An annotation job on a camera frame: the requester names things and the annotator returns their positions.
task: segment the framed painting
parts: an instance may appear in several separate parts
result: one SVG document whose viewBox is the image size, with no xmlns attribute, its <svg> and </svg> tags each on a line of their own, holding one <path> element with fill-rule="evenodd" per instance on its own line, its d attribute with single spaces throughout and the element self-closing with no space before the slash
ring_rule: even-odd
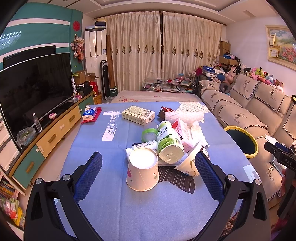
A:
<svg viewBox="0 0 296 241">
<path fill-rule="evenodd" d="M 296 70 L 296 40 L 289 28 L 282 25 L 266 25 L 266 34 L 267 60 Z"/>
</svg>

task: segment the silver screw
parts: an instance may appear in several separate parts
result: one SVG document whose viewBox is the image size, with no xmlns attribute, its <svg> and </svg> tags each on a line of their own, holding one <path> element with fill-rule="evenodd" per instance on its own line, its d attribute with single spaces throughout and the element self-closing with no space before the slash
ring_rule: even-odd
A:
<svg viewBox="0 0 296 241">
<path fill-rule="evenodd" d="M 68 181 L 70 179 L 70 177 L 71 176 L 69 174 L 66 174 L 66 175 L 63 176 L 63 180 Z"/>
<path fill-rule="evenodd" d="M 257 185 L 261 185 L 261 181 L 260 181 L 259 179 L 255 179 L 255 183 L 256 183 Z"/>
<path fill-rule="evenodd" d="M 228 175 L 227 178 L 228 178 L 229 181 L 234 181 L 235 180 L 234 175 Z"/>
<path fill-rule="evenodd" d="M 41 182 L 42 182 L 41 178 L 37 178 L 36 181 L 35 181 L 36 184 L 40 184 Z"/>
</svg>

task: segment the red round decoration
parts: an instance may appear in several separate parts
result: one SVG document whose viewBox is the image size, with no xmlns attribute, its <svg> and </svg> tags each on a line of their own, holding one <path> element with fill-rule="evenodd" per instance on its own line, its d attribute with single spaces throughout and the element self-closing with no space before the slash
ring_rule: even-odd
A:
<svg viewBox="0 0 296 241">
<path fill-rule="evenodd" d="M 74 29 L 74 31 L 79 31 L 80 30 L 80 22 L 74 21 L 73 29 Z"/>
</svg>

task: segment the wooden drawer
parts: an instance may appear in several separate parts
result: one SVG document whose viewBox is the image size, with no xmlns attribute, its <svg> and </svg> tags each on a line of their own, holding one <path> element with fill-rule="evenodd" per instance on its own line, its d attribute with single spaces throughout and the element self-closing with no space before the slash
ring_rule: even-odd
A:
<svg viewBox="0 0 296 241">
<path fill-rule="evenodd" d="M 13 140 L 9 138 L 2 147 L 0 147 L 0 164 L 2 168 L 7 171 L 12 161 L 17 157 L 19 154 L 19 150 L 13 143 Z"/>
<path fill-rule="evenodd" d="M 85 107 L 87 105 L 91 105 L 94 104 L 94 96 L 91 95 L 90 97 L 88 97 L 87 99 L 85 99 L 84 101 L 82 101 L 78 106 L 79 106 L 79 111 L 81 116 L 83 115 L 83 113 L 85 112 Z"/>
<path fill-rule="evenodd" d="M 10 137 L 9 132 L 4 124 L 4 121 L 0 122 L 0 148 Z"/>
<path fill-rule="evenodd" d="M 37 146 L 45 158 L 80 118 L 81 115 L 79 113 L 79 107 L 76 106 L 73 110 L 67 113 L 61 120 L 59 120 L 37 142 Z"/>
<path fill-rule="evenodd" d="M 35 145 L 16 169 L 13 177 L 24 187 L 27 188 L 33 176 L 45 160 L 39 148 Z"/>
</svg>

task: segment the teal wall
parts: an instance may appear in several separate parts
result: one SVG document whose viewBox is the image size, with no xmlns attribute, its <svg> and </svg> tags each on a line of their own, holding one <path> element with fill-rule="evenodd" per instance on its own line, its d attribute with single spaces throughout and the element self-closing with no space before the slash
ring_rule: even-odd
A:
<svg viewBox="0 0 296 241">
<path fill-rule="evenodd" d="M 11 20 L 28 19 L 28 18 L 46 18 L 63 20 L 70 22 L 70 25 L 55 24 L 55 23 L 26 23 L 11 27 L 6 27 L 2 36 L 9 33 L 21 31 L 18 39 L 14 40 L 10 45 L 0 49 L 0 56 L 14 50 L 24 47 L 51 44 L 51 43 L 69 43 L 69 47 L 56 48 L 56 53 L 70 52 L 72 72 L 82 70 L 82 63 L 78 62 L 77 58 L 73 57 L 74 52 L 70 48 L 70 43 L 74 40 L 75 34 L 81 36 L 83 13 L 75 10 L 60 7 L 52 4 L 44 3 L 26 3 Z M 80 23 L 80 30 L 74 31 L 73 22 Z M 3 69 L 3 62 L 0 62 L 0 70 Z"/>
</svg>

